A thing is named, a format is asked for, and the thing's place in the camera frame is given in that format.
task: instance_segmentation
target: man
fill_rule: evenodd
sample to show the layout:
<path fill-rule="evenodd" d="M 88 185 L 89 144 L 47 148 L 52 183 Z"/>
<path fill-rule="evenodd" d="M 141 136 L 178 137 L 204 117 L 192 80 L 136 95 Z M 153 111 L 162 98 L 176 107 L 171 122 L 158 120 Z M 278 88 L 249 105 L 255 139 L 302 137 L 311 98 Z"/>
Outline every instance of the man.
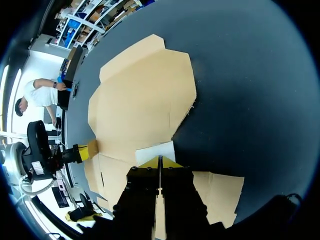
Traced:
<path fill-rule="evenodd" d="M 55 126 L 57 121 L 51 105 L 68 110 L 70 92 L 67 91 L 65 83 L 57 83 L 44 78 L 28 82 L 24 87 L 23 97 L 15 103 L 15 113 L 21 117 L 27 110 L 28 104 L 45 107 L 52 119 L 52 124 Z"/>

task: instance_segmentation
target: dark gray table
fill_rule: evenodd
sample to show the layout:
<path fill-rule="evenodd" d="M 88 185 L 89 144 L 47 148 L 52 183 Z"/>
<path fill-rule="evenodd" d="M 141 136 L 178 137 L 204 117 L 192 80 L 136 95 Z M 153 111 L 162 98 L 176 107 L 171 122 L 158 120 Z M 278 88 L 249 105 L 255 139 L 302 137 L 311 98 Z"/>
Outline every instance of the dark gray table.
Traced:
<path fill-rule="evenodd" d="M 128 16 L 75 74 L 68 144 L 95 137 L 88 102 L 100 68 L 151 34 L 189 53 L 194 71 L 197 99 L 173 137 L 177 162 L 244 176 L 236 221 L 276 194 L 303 195 L 319 155 L 319 79 L 303 38 L 271 1 L 159 0 Z"/>

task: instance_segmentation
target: shelving unit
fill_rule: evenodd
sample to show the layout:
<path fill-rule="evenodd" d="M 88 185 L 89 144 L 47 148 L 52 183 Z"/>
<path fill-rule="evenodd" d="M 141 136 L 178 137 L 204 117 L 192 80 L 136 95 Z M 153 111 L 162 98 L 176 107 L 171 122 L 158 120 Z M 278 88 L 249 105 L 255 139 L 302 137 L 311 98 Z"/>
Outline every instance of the shelving unit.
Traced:
<path fill-rule="evenodd" d="M 97 25 L 108 13 L 110 13 L 116 6 L 118 6 L 120 3 L 122 3 L 124 0 L 119 0 L 117 3 L 115 3 L 113 6 L 111 6 L 108 10 L 106 10 L 101 17 L 98 18 L 97 21 L 95 21 L 94 25 Z"/>
<path fill-rule="evenodd" d="M 94 40 L 100 38 L 101 36 L 105 35 L 110 29 L 115 27 L 117 24 L 113 25 L 110 29 L 107 29 L 108 25 L 106 22 L 102 21 L 112 10 L 114 10 L 116 7 L 120 5 L 122 7 L 124 4 L 126 4 L 129 0 L 118 0 L 116 3 L 111 4 L 111 2 L 114 2 L 114 0 L 83 0 L 77 8 L 74 10 L 69 10 L 68 14 L 65 15 L 65 24 L 62 28 L 62 31 L 58 38 L 56 38 L 56 41 L 51 42 L 50 45 L 68 49 L 71 50 L 73 46 L 77 47 L 80 46 L 86 46 L 88 49 L 90 49 L 94 45 Z M 139 0 L 134 0 L 134 3 L 136 3 L 138 6 L 142 6 L 141 2 Z M 95 22 L 93 22 L 92 16 L 96 11 L 96 9 L 99 6 L 102 6 L 105 9 L 102 11 L 100 16 L 98 15 Z M 79 23 L 79 25 L 74 28 L 69 26 L 70 20 L 76 21 Z M 89 27 L 90 31 L 86 32 L 86 35 L 84 34 L 85 27 Z M 66 43 L 66 32 L 67 31 L 73 31 L 72 36 L 68 37 L 67 41 L 69 41 L 68 44 Z"/>

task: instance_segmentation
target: box on shelf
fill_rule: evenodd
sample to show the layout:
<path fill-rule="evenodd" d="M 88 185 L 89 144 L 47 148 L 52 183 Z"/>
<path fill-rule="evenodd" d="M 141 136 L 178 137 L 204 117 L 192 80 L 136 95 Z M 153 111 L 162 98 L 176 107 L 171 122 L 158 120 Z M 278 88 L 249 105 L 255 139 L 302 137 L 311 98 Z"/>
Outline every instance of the box on shelf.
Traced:
<path fill-rule="evenodd" d="M 92 16 L 89 18 L 89 21 L 94 23 L 100 18 L 101 14 L 97 13 L 96 11 L 92 14 Z"/>
<path fill-rule="evenodd" d="M 83 43 L 87 36 L 88 36 L 88 33 L 82 32 L 82 33 L 80 33 L 80 35 L 78 36 L 78 38 L 76 40 L 78 42 Z"/>
<path fill-rule="evenodd" d="M 124 9 L 132 8 L 133 9 L 136 6 L 137 6 L 137 4 L 134 0 L 129 0 L 123 5 L 123 8 Z"/>
<path fill-rule="evenodd" d="M 91 32 L 91 30 L 92 30 L 92 28 L 91 27 L 89 27 L 89 26 L 85 26 L 85 28 L 82 30 L 82 32 L 85 32 L 85 33 L 90 33 Z"/>
<path fill-rule="evenodd" d="M 82 0 L 73 0 L 70 4 L 70 6 L 73 8 L 73 9 L 76 9 L 77 7 L 79 7 L 80 3 L 82 2 Z"/>

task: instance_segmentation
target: black machine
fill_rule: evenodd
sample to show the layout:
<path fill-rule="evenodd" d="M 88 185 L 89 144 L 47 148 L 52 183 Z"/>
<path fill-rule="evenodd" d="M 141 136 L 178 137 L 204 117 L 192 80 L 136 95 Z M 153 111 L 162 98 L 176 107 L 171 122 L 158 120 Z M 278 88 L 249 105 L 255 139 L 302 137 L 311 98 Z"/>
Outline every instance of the black machine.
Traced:
<path fill-rule="evenodd" d="M 110 240 L 150 240 L 155 227 L 156 199 L 159 190 L 164 198 L 165 229 L 168 240 L 207 240 L 232 236 L 285 235 L 297 209 L 296 194 L 277 195 L 246 220 L 225 229 L 221 222 L 209 224 L 207 207 L 203 204 L 188 167 L 132 167 L 127 185 L 113 206 L 113 220 L 95 217 L 92 228 L 78 225 L 80 239 L 94 239 L 107 233 Z"/>
<path fill-rule="evenodd" d="M 50 149 L 42 121 L 28 125 L 27 137 L 29 147 L 21 152 L 21 162 L 30 180 L 55 179 L 56 172 L 64 164 L 82 162 L 77 145 L 62 152 L 59 147 Z M 291 227 L 291 218 L 297 210 L 294 199 L 301 201 L 296 194 L 277 195 L 246 220 L 225 229 L 221 222 L 209 224 L 207 207 L 193 184 L 194 176 L 189 167 L 164 167 L 162 157 L 159 156 L 157 167 L 133 166 L 126 177 L 126 187 L 118 203 L 113 206 L 113 220 L 94 216 L 96 222 L 93 227 L 78 224 L 83 234 L 75 233 L 65 225 L 61 231 L 72 239 L 94 239 L 107 233 L 107 239 L 110 240 L 150 240 L 154 235 L 156 202 L 161 189 L 168 240 L 206 240 L 248 234 L 252 230 L 281 236 Z M 50 211 L 43 211 L 45 207 L 37 197 L 32 202 L 50 217 Z M 92 206 L 89 201 L 84 202 L 84 207 Z M 90 206 L 85 208 L 90 211 L 86 215 L 92 214 Z M 81 208 L 76 209 L 71 213 L 72 217 L 82 217 L 83 211 Z M 59 221 L 55 219 L 56 226 L 63 225 Z"/>
<path fill-rule="evenodd" d="M 61 152 L 50 149 L 48 134 L 42 121 L 30 122 L 27 128 L 29 147 L 22 151 L 21 161 L 29 179 L 55 179 L 56 172 L 67 163 L 82 163 L 78 145 Z"/>

